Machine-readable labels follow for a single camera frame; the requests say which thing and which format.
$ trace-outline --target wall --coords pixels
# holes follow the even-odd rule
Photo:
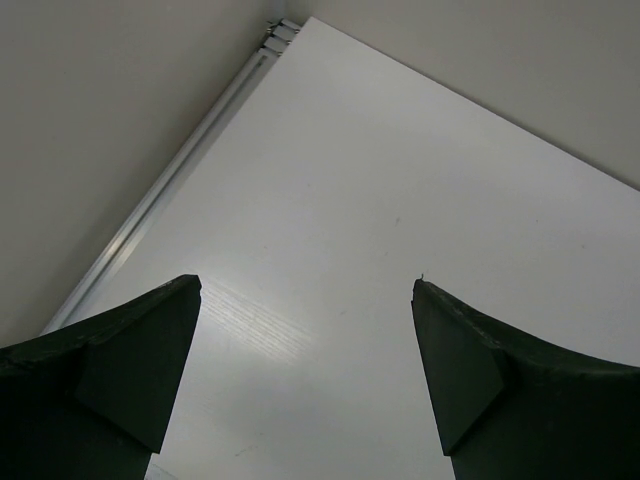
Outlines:
[[[288,0],[640,187],[640,2]]]
[[[258,46],[266,0],[0,6],[0,344],[37,335]]]

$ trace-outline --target white tabletop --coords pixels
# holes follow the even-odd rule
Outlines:
[[[640,193],[311,20],[87,315],[203,305],[161,455],[181,480],[450,480],[413,281],[640,366]]]

